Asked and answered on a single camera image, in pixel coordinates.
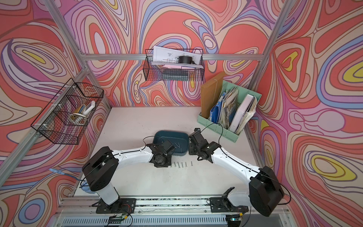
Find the teal plastic storage tray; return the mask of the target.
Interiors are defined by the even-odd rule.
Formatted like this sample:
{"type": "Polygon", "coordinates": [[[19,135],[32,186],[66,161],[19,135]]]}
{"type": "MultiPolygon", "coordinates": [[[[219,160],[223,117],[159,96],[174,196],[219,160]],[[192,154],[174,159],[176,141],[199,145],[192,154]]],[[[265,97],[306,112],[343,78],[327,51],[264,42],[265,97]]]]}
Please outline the teal plastic storage tray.
{"type": "Polygon", "coordinates": [[[184,156],[189,151],[189,136],[185,132],[180,131],[158,131],[153,139],[154,144],[161,144],[168,140],[175,147],[174,156],[184,156]]]}

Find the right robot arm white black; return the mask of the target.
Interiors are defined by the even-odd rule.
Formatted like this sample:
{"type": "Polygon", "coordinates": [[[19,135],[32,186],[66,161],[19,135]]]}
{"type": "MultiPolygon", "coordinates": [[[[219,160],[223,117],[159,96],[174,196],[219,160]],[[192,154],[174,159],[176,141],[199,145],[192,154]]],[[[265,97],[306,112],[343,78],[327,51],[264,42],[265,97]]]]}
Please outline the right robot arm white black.
{"type": "Polygon", "coordinates": [[[232,193],[227,195],[234,207],[251,206],[263,216],[270,216],[279,205],[285,192],[274,171],[264,166],[253,166],[232,155],[217,142],[208,142],[199,128],[189,135],[192,148],[198,156],[197,160],[207,160],[221,166],[242,180],[248,186],[249,193],[232,193]]]}

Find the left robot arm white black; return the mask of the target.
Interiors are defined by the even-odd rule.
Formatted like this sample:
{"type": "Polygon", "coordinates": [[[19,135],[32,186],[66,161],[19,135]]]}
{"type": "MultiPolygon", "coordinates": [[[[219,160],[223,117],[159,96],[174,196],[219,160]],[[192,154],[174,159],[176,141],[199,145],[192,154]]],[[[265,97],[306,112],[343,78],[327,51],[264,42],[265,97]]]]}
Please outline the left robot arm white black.
{"type": "Polygon", "coordinates": [[[145,144],[129,150],[112,150],[102,147],[82,167],[90,191],[95,192],[108,207],[120,201],[111,180],[116,170],[139,163],[151,163],[156,168],[169,167],[175,146],[166,140],[161,144],[145,144]]]}

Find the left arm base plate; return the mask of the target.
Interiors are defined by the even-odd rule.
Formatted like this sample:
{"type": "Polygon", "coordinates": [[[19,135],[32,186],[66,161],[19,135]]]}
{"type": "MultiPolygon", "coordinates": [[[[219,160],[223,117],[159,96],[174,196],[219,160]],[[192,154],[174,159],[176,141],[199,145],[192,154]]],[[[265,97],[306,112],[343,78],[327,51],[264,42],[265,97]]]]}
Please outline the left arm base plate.
{"type": "Polygon", "coordinates": [[[136,207],[136,199],[134,198],[120,198],[112,205],[107,205],[102,199],[97,203],[91,205],[96,208],[97,214],[133,214],[136,207]]]}

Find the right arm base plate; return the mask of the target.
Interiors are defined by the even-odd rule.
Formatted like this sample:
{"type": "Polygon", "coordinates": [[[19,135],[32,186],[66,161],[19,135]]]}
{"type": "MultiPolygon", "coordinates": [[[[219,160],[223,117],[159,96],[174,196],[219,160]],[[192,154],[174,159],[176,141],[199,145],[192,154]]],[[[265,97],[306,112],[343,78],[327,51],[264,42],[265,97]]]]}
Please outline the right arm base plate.
{"type": "Polygon", "coordinates": [[[234,206],[232,203],[223,197],[211,197],[207,199],[207,204],[210,205],[210,209],[212,213],[222,213],[222,212],[238,212],[245,214],[249,211],[249,207],[247,206],[234,206]]]}

